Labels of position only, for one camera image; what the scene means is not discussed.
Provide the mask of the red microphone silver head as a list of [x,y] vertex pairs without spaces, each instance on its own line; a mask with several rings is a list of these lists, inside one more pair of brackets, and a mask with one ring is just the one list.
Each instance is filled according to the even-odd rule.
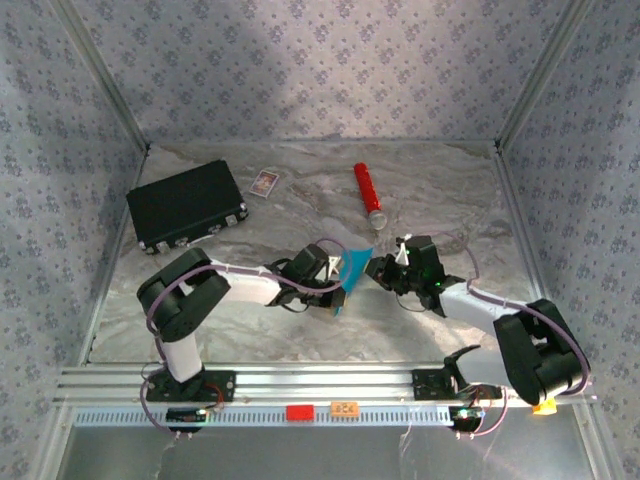
[[374,230],[380,231],[386,226],[387,217],[382,210],[368,166],[358,162],[353,166],[353,170],[369,224]]

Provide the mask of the small playing card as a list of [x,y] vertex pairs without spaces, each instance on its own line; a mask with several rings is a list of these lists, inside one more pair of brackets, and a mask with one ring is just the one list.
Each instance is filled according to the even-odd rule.
[[261,170],[252,182],[249,192],[261,198],[268,198],[277,184],[279,175],[267,170]]

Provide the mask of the black hard case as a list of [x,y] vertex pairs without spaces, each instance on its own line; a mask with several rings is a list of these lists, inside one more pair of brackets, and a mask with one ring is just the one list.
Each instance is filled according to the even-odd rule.
[[149,255],[208,238],[248,217],[222,159],[139,186],[126,199],[139,247]]

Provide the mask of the aluminium mounting rail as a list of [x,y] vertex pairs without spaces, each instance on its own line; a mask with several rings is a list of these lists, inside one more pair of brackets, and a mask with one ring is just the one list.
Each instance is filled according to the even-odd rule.
[[[416,401],[411,371],[439,369],[440,364],[412,363],[271,363],[209,364],[206,370],[236,372],[232,402],[225,405],[426,403],[461,405],[461,400]],[[73,406],[133,405],[152,388],[150,376],[163,370],[156,364],[89,364],[68,367],[58,377],[53,401]],[[152,406],[203,405],[200,402],[149,402]]]

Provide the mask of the aluminium side rail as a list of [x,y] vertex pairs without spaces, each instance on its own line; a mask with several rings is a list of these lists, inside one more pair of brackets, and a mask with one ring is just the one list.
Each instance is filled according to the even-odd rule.
[[95,335],[99,331],[104,307],[113,283],[116,268],[120,262],[123,250],[134,237],[134,227],[131,220],[130,208],[127,200],[124,200],[122,215],[118,223],[115,241],[108,248],[107,265],[101,274],[100,283],[95,301],[91,305],[88,316],[88,324],[83,335],[82,344],[74,362],[76,367],[84,367],[90,363],[91,352]]
[[542,275],[539,258],[532,242],[510,166],[504,159],[500,144],[495,143],[493,148],[495,150],[497,177],[504,192],[505,202],[511,216],[514,237],[531,289],[536,298],[553,300],[553,296]]

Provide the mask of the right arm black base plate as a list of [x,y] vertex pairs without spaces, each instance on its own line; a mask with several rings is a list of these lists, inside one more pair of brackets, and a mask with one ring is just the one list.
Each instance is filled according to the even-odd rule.
[[411,371],[412,389],[415,400],[453,401],[499,400],[503,398],[498,387],[472,385],[459,373],[448,368],[415,369]]

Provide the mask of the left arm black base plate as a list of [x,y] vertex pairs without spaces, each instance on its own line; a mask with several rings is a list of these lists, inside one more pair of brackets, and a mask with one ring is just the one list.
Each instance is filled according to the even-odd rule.
[[235,393],[236,372],[233,370],[201,370],[184,382],[175,380],[168,371],[152,374],[152,388],[147,389],[149,402],[232,402]]

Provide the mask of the aluminium frame post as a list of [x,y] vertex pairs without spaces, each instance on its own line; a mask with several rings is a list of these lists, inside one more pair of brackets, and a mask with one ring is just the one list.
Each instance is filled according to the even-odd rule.
[[72,0],[49,0],[49,3],[127,136],[142,153],[146,154],[149,148],[148,142],[74,2]]
[[495,138],[499,154],[507,152],[525,126],[546,85],[596,0],[567,0],[524,86]]

